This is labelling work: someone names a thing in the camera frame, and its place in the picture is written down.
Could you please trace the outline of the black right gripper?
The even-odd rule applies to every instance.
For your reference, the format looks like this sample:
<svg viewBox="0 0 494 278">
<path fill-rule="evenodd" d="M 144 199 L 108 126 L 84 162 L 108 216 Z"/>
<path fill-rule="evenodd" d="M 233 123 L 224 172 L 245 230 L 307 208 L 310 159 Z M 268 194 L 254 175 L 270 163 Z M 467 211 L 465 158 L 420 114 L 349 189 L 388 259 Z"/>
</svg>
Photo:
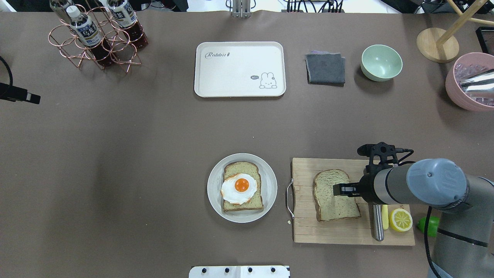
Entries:
<svg viewBox="0 0 494 278">
<path fill-rule="evenodd" d="M 364 144 L 357 149 L 360 156 L 369 158 L 364 174 L 377 174 L 398 164 L 397 151 L 394 145 L 385 142 L 378 144 Z M 339 183 L 332 187 L 334 196 L 360 197 L 358 183 Z"/>
</svg>

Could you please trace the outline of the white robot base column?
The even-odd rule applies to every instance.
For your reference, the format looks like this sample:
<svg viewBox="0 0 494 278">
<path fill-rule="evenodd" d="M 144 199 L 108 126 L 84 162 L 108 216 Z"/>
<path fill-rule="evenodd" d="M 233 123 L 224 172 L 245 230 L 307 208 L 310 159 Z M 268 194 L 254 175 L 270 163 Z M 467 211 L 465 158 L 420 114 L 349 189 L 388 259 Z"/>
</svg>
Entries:
<svg viewBox="0 0 494 278">
<path fill-rule="evenodd" d="M 189 278 L 290 278 L 289 266 L 196 266 L 189 271 Z"/>
</svg>

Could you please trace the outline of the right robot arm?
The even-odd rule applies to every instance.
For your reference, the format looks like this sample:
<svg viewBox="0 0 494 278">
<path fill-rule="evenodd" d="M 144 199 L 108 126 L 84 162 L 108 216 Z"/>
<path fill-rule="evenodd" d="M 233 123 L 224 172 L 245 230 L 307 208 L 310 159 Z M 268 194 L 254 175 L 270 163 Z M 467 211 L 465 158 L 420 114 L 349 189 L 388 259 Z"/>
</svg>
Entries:
<svg viewBox="0 0 494 278">
<path fill-rule="evenodd" d="M 492 181 L 464 174 L 448 159 L 398 159 L 398 153 L 410 156 L 413 150 L 384 142 L 365 144 L 357 153 L 369 157 L 362 178 L 335 185 L 333 193 L 362 197 L 368 203 L 375 240 L 384 239 L 382 205 L 425 204 L 442 213 L 433 253 L 426 248 L 428 277 L 493 277 L 488 250 L 494 218 Z"/>
</svg>

